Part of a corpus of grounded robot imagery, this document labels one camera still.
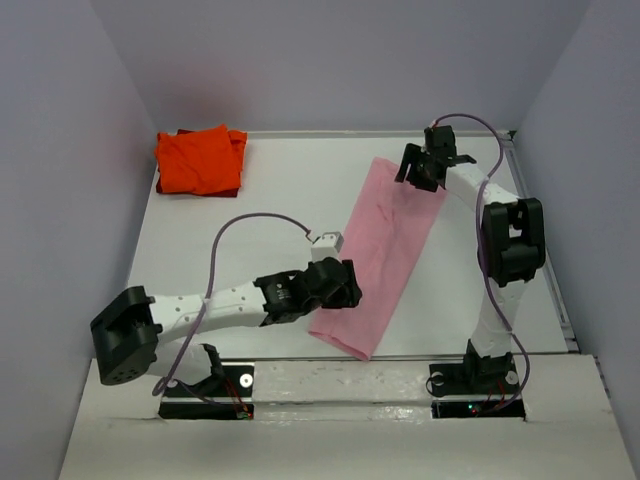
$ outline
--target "white connector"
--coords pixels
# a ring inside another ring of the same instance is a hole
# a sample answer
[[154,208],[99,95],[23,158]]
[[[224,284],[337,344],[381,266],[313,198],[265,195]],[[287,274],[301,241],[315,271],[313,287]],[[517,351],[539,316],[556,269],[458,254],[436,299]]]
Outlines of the white connector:
[[311,245],[311,260],[319,262],[327,257],[338,258],[344,237],[340,232],[323,233]]

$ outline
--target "black mounting bracket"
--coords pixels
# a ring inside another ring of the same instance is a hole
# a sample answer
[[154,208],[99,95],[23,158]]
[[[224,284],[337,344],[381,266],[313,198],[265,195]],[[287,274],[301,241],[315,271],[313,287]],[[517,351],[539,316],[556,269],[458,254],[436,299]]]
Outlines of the black mounting bracket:
[[427,391],[434,397],[449,395],[487,395],[515,393],[519,386],[513,355],[498,358],[480,357],[471,341],[467,344],[461,363],[434,363],[429,365]]
[[91,335],[103,385],[119,385],[143,375],[156,361],[158,334],[144,287],[130,287],[91,322]]

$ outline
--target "white platform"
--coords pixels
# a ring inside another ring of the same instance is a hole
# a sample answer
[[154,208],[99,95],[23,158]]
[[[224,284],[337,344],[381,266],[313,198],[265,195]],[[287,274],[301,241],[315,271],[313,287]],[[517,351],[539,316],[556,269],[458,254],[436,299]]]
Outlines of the white platform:
[[526,422],[423,415],[428,371],[428,362],[258,362],[255,395],[304,409],[167,421],[150,395],[155,378],[104,387],[94,362],[60,480],[633,480],[591,357],[534,356]]
[[[250,136],[244,186],[232,199],[158,195],[154,179],[129,285],[144,285],[152,295],[203,292],[213,238],[223,223],[242,213],[279,212],[314,230],[344,229],[373,158],[399,163],[408,142],[422,144],[423,139]],[[488,137],[459,136],[458,148],[486,170],[498,154],[495,140]],[[495,180],[515,191],[506,161]],[[252,219],[225,234],[218,259],[216,286],[224,288],[304,267],[309,248],[295,227],[278,220]],[[464,353],[478,318],[482,288],[473,213],[450,195],[376,357]],[[530,352],[567,351],[543,274],[531,282],[516,322],[516,332]],[[202,335],[202,341],[215,345],[223,358],[344,355],[308,335],[308,324],[309,319],[304,318],[261,329],[225,329]]]

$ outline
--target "screw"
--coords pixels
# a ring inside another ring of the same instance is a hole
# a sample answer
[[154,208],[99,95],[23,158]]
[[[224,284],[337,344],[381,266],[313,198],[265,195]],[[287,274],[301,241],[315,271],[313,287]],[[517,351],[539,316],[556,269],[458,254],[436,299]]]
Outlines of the screw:
[[516,385],[518,383],[518,374],[511,370],[509,373],[507,373],[504,379],[509,385]]
[[240,377],[240,385],[243,388],[249,388],[253,385],[253,377],[249,373],[245,373]]

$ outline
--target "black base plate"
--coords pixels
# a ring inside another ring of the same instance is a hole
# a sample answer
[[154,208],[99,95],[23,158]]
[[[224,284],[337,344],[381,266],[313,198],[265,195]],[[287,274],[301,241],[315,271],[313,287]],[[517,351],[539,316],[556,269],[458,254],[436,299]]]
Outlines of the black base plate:
[[[516,373],[515,365],[512,371],[513,374]],[[462,363],[434,363],[429,365],[429,372],[431,375],[427,380],[427,391],[437,398],[448,395],[487,395],[489,392],[493,395],[500,395],[502,392],[513,394],[519,387],[517,383],[508,383],[506,378],[494,378],[471,385]]]

